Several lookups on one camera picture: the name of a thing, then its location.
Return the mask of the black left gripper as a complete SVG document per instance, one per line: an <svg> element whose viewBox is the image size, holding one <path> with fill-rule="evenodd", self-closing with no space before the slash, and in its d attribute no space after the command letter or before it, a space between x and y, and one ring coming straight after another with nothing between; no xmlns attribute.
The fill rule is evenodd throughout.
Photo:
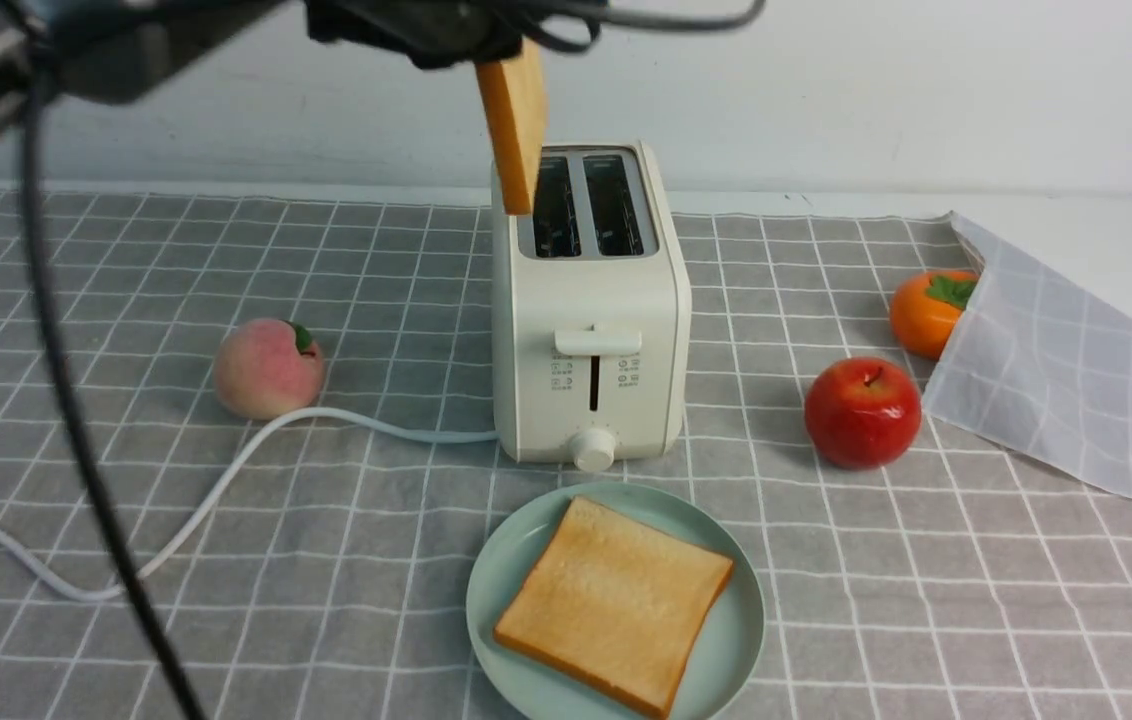
<svg viewBox="0 0 1132 720"><path fill-rule="evenodd" d="M494 10L465 1L306 1L307 36L362 45L443 70L518 55L522 33Z"/></svg>

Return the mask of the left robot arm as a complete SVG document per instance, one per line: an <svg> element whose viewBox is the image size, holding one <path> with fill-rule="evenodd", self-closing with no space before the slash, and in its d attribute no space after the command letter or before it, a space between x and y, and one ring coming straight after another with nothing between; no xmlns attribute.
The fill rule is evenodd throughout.
<svg viewBox="0 0 1132 720"><path fill-rule="evenodd" d="M0 1L0 135L49 65L54 94L132 104L274 12L273 1ZM307 36L406 55L424 70L520 53L474 1L306 1Z"/></svg>

